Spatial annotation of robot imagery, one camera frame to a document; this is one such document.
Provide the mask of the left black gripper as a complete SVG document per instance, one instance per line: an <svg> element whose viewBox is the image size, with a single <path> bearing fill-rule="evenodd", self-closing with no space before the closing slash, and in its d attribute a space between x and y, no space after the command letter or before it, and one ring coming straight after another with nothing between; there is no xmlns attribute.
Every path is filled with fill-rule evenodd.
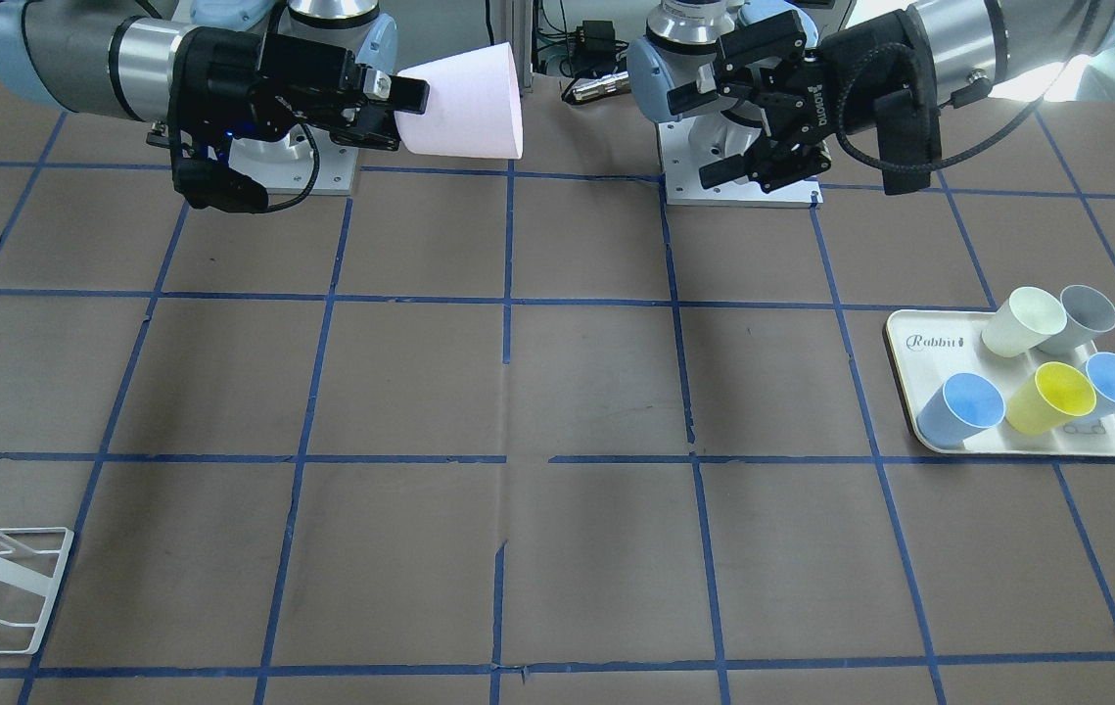
<svg viewBox="0 0 1115 705"><path fill-rule="evenodd" d="M915 10L882 15L830 35L814 46L808 40L798 10L776 10L756 20L737 18L733 31L723 33L715 44L714 81L686 83L666 94L671 117L723 112L731 120L749 120L762 129L745 155L700 166L697 173L702 189L726 183L760 183L763 189L789 186L830 170L825 142L836 141L838 94L853 62L874 46L905 44L917 50L929 84L934 86L934 107L941 115L935 45ZM853 126L849 139L872 158L878 156L878 144L870 123L870 95L885 76L888 60L882 58L861 77L849 100ZM939 133L938 170L944 160Z"/></svg>

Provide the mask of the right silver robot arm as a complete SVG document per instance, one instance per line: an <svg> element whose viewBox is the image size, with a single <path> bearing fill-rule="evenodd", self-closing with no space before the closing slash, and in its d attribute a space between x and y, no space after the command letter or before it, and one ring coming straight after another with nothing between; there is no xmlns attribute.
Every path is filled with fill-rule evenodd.
<svg viewBox="0 0 1115 705"><path fill-rule="evenodd" d="M225 155L298 126L394 151L429 84L395 74L378 1L2 1L0 80L43 106L163 123L172 148Z"/></svg>

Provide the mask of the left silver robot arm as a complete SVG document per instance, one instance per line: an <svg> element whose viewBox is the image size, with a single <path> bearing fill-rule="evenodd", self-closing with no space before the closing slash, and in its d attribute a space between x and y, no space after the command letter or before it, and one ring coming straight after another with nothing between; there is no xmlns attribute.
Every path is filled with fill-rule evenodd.
<svg viewBox="0 0 1115 705"><path fill-rule="evenodd" d="M946 108L1112 46L1115 1L915 1L827 35L791 1L663 1L629 44L626 71L648 120L708 134L696 144L702 189L770 193L816 177L834 139L879 170L888 195L909 195L1030 115L946 157Z"/></svg>

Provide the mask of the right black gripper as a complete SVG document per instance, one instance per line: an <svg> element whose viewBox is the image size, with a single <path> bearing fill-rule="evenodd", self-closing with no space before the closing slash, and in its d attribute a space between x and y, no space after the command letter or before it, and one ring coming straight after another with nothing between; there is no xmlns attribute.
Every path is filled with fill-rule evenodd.
<svg viewBox="0 0 1115 705"><path fill-rule="evenodd" d="M284 33L194 27L172 64L169 129L225 151L232 139L279 141L297 126L338 146L395 152L395 112L423 115L432 85L358 62L343 46Z"/></svg>

